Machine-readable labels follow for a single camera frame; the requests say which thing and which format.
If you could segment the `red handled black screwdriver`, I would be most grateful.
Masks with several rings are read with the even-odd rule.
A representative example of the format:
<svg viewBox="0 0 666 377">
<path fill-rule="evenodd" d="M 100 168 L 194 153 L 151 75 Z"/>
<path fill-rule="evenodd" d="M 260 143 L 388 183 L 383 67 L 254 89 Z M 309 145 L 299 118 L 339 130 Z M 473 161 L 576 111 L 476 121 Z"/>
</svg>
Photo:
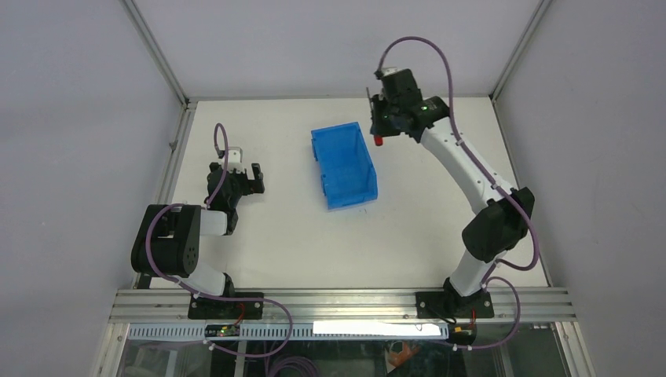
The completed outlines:
<svg viewBox="0 0 666 377">
<path fill-rule="evenodd" d="M 383 124 L 383 116 L 384 116 L 384 108 L 385 108 L 385 101 L 383 98 L 382 93 L 378 94 L 371 94 L 370 90 L 368 87 L 365 88 L 366 90 L 366 95 L 368 99 L 368 103 L 370 105 L 370 111 L 371 111 L 371 128 L 370 128 L 370 134 L 373 137 L 373 141 L 376 146 L 382 146 L 383 145 L 383 136 L 381 134 L 382 131 L 382 124 Z"/>
</svg>

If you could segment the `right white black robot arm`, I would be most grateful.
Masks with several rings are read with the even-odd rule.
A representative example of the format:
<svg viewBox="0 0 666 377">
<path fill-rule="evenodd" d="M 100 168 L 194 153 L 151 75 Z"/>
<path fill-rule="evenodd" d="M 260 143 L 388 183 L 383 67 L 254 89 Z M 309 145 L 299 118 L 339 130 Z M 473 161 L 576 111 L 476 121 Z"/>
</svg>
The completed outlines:
<svg viewBox="0 0 666 377">
<path fill-rule="evenodd" d="M 425 98 L 407 68 L 380 68 L 379 93 L 369 98 L 376 145 L 402 134 L 430 152 L 459 186 L 474 218 L 463 229 L 464 254 L 445 281 L 457 298 L 478 293 L 500 257 L 522 240 L 535 198 L 527 188 L 515 189 L 476 153 L 459 131 L 451 101 Z"/>
</svg>

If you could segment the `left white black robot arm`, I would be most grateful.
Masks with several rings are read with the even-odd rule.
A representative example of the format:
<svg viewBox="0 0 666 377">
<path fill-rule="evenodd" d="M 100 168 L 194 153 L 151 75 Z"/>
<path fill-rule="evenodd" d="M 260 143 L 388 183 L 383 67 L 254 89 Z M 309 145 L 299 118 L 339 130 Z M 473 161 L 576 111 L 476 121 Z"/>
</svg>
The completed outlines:
<svg viewBox="0 0 666 377">
<path fill-rule="evenodd" d="M 224 170 L 213 162 L 207 175 L 208 199 L 203 206 L 152 204 L 146 208 L 131 251 L 137 273 L 184 284 L 195 297 L 236 296 L 232 278 L 199 260 L 203 236 L 231 236 L 239 221 L 237 206 L 244 196 L 265 192 L 259 163 L 249 174 L 243 165 Z"/>
</svg>

